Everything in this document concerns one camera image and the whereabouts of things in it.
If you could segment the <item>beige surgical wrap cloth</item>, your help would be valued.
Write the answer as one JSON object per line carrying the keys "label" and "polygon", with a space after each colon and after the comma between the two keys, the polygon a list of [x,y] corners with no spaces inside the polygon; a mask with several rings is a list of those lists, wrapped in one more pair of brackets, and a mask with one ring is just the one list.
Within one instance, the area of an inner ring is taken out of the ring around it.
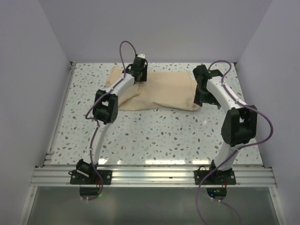
{"label": "beige surgical wrap cloth", "polygon": [[194,103],[197,82],[187,71],[149,71],[146,82],[138,82],[129,87],[119,97],[121,111],[142,111],[157,108],[175,108],[197,111]]}

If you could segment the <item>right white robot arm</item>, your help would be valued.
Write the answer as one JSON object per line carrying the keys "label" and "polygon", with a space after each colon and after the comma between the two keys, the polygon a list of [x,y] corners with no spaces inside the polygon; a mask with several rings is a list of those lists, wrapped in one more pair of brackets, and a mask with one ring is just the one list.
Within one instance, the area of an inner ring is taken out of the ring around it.
{"label": "right white robot arm", "polygon": [[222,85],[223,74],[218,70],[208,70],[205,65],[193,69],[197,82],[194,103],[215,105],[223,109],[225,119],[221,127],[223,144],[218,155],[212,160],[208,170],[199,168],[194,172],[196,184],[236,184],[233,163],[238,148],[256,136],[256,107],[250,109],[238,105],[238,97]]}

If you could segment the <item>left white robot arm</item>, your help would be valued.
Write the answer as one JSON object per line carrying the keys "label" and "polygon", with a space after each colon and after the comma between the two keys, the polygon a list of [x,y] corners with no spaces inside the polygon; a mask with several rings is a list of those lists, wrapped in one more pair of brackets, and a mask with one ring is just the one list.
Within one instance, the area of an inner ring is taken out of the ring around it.
{"label": "left white robot arm", "polygon": [[147,67],[145,55],[138,54],[133,63],[124,68],[116,82],[106,90],[96,92],[95,102],[85,116],[87,120],[94,120],[97,123],[90,139],[90,163],[81,159],[76,165],[76,172],[81,175],[85,183],[92,184],[100,178],[97,171],[99,147],[102,145],[108,128],[117,119],[119,97],[134,84],[147,81]]}

